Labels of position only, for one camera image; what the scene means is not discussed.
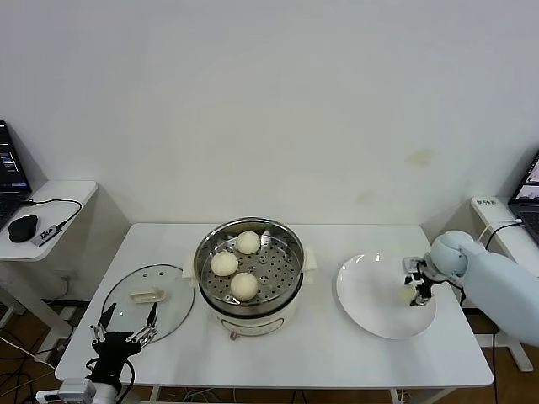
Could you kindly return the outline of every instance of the black mouse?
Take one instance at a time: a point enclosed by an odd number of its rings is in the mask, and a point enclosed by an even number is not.
[[[35,236],[37,216],[23,216],[9,224],[9,240],[12,242],[27,242]]]

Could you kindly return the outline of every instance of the white cable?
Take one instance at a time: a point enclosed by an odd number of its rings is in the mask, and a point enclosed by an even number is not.
[[[478,241],[479,242],[481,241],[481,239],[483,238],[483,236],[485,235],[485,233],[488,231],[490,227],[492,227],[493,225],[500,225],[502,223],[522,223],[522,219],[511,219],[507,221],[493,221],[492,223],[488,223],[485,226],[485,229],[483,230],[483,232],[479,235]]]
[[[22,349],[20,346],[15,345],[14,343],[9,342],[9,341],[8,341],[6,338],[4,338],[4,337],[0,337],[0,339],[1,339],[2,341],[4,341],[5,343],[8,343],[8,344],[11,345],[12,347],[14,347],[14,348],[16,348],[16,349],[19,349],[19,350],[23,351],[25,354],[31,356],[31,357],[34,358],[36,361],[41,362],[42,364],[46,364],[46,365],[49,366],[50,368],[56,370],[56,368],[55,368],[54,366],[52,366],[51,364],[48,364],[47,362],[45,362],[45,361],[42,360],[42,359],[39,359],[37,356],[35,356],[34,354],[28,352],[26,349]]]
[[[52,375],[54,372],[45,373],[44,375],[41,375],[40,377],[36,377],[35,379],[29,380],[26,383],[21,383],[20,385],[16,385],[13,389],[9,389],[8,391],[5,391],[4,393],[0,394],[0,397],[7,396],[9,393],[11,393],[14,390],[17,390],[19,387],[23,387],[25,385],[29,385],[30,383],[34,383],[36,380],[43,379],[44,377],[48,375]]]

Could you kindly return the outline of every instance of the white shelf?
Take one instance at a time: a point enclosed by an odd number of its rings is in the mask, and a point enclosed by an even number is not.
[[[75,199],[84,206],[96,190],[97,184],[94,181],[48,181],[41,188],[37,189],[30,198],[35,201]],[[42,247],[37,247],[30,241],[21,243],[11,242],[8,234],[9,223],[21,216],[37,215],[38,226],[36,234],[39,234],[50,226],[64,221],[76,210],[77,205],[68,202],[23,206],[17,210],[9,222],[0,230],[0,261],[40,261],[49,254],[77,217],[68,221],[63,231]]]

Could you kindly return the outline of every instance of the cable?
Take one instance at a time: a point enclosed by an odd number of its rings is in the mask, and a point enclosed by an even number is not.
[[[35,201],[35,200],[32,200],[32,199],[28,199],[28,200],[23,201],[21,205],[22,206],[44,205],[44,204],[49,204],[51,202],[69,202],[69,203],[78,205],[77,210],[75,210],[75,213],[73,213],[71,216],[69,216],[67,219],[65,219],[62,223],[59,223],[59,224],[56,225],[56,229],[58,231],[60,231],[62,229],[62,227],[64,227],[66,225],[66,223],[68,223],[68,221],[70,221],[73,217],[75,217],[78,214],[78,212],[80,212],[83,209],[83,204],[81,204],[78,200],[75,200],[75,199],[58,199],[58,198],[54,198],[54,199],[40,200],[40,201]]]
[[[464,288],[462,286],[459,286],[458,284],[450,281],[447,279],[447,283],[453,286],[454,288],[457,288],[461,292],[461,300],[459,302],[460,306],[462,307],[462,303],[464,303],[464,300],[466,300],[466,293],[464,293]]]
[[[496,324],[492,324],[492,373],[494,374],[494,402],[498,404],[498,377],[496,376]]]
[[[49,301],[47,305],[49,306],[52,305],[55,301],[57,301],[58,299],[61,299],[62,297],[64,297],[65,295],[69,293],[69,285],[71,284],[71,278],[66,277],[65,279],[62,279],[62,280],[66,282],[66,290],[61,295],[58,295],[57,297]]]
[[[124,394],[120,396],[116,404],[121,404],[121,402],[124,400],[125,396],[127,396],[127,393],[131,390],[133,387],[133,384],[135,384],[135,368],[133,367],[133,364],[129,361],[129,359],[126,359],[125,362],[127,363],[127,366],[129,366],[129,369],[131,371],[131,381],[129,382],[129,385],[124,391]]]
[[[22,383],[20,385],[16,385],[13,389],[9,389],[8,391],[5,391],[4,393],[0,394],[0,398],[6,396],[7,394],[11,393],[14,390],[17,390],[19,387],[22,387],[24,385],[29,385],[30,383],[35,382],[36,380],[43,379],[44,377],[48,375],[52,375],[54,372],[45,373],[44,375],[41,375],[40,377],[36,377],[35,379],[32,379],[30,381],[27,381],[26,383]]]
[[[522,221],[519,221],[519,222],[516,222],[516,223],[510,223],[508,225],[505,225],[505,226],[501,226],[501,227],[498,227],[496,230],[494,230],[492,232],[492,234],[490,235],[490,237],[488,238],[488,241],[487,241],[487,244],[485,244],[485,250],[488,250],[488,246],[490,246],[490,242],[492,241],[492,239],[494,238],[494,236],[496,235],[496,233],[502,229],[505,229],[507,227],[512,227],[512,226],[523,226],[522,225]]]
[[[42,333],[35,339],[34,343],[32,343],[32,346],[30,347],[29,351],[32,351],[32,350],[34,349],[34,347],[41,341],[41,339],[48,333],[48,331],[49,331],[48,329],[45,329],[45,330],[44,330],[44,331],[43,331],[43,332],[42,332]],[[28,355],[25,355],[25,356],[24,356],[23,360],[21,361],[19,367],[17,368],[17,370],[16,370],[15,372],[5,373],[5,374],[1,374],[1,375],[0,375],[0,376],[2,376],[2,375],[9,375],[9,377],[8,377],[6,380],[4,380],[2,383],[0,383],[0,387],[2,387],[3,385],[5,385],[6,383],[8,383],[8,381],[10,381],[11,378],[14,377],[15,375],[18,376],[18,380],[19,380],[19,375],[23,374],[22,369],[23,369],[23,367],[24,367],[24,362],[26,361],[26,359],[28,359],[28,357],[29,357]],[[40,379],[40,378],[41,378],[41,377],[39,377],[39,378],[37,378],[37,379],[30,380],[29,382],[23,383],[22,385],[19,385],[19,383],[17,382],[17,385],[16,385],[13,389],[11,389],[11,390],[9,390],[9,391],[3,393],[2,395],[0,395],[0,397],[4,396],[4,395],[6,395],[6,394],[9,394],[9,393],[10,393],[11,391],[13,391],[13,390],[18,391],[19,388],[20,388],[20,387],[23,387],[24,385],[29,385],[30,391],[33,391],[33,389],[34,389],[34,387],[33,387],[33,385],[32,385],[33,381],[34,381],[34,380],[38,380],[38,379]]]
[[[10,335],[13,339],[15,339],[19,345],[21,347],[24,348],[24,344],[23,342],[19,339],[19,337],[17,337],[15,334],[13,334],[12,332],[6,330],[5,328],[0,328],[0,332],[5,332],[7,333],[8,335]],[[24,356],[17,356],[17,357],[0,357],[0,359],[3,359],[3,360],[22,360],[24,359]]]
[[[500,223],[522,223],[522,219],[508,219],[508,220],[505,220],[505,221],[493,221],[491,223],[488,223],[484,230],[481,232],[481,234],[479,235],[478,237],[478,241],[480,242],[481,239],[483,238],[483,236],[485,235],[485,233],[487,232],[487,230],[492,227],[493,225],[498,225]]]
[[[0,337],[0,339],[1,339],[2,341],[4,341],[5,343],[8,343],[8,344],[11,345],[12,347],[14,347],[14,348],[16,348],[16,349],[20,349],[20,350],[23,351],[25,354],[27,354],[27,355],[31,356],[32,358],[34,358],[36,361],[41,362],[42,364],[46,364],[46,365],[49,366],[50,368],[56,370],[56,368],[55,368],[54,366],[52,366],[51,364],[45,362],[44,360],[39,359],[37,356],[35,356],[35,355],[33,355],[32,353],[28,352],[26,349],[21,348],[21,347],[15,345],[14,343],[9,342],[9,341],[8,341],[6,338],[4,338],[4,337]]]

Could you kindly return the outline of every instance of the white robotic arm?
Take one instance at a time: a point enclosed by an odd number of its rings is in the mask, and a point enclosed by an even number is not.
[[[539,279],[517,263],[487,251],[462,231],[448,231],[423,259],[408,258],[404,265],[418,291],[412,305],[427,304],[431,285],[456,278],[467,298],[500,329],[539,346]]]

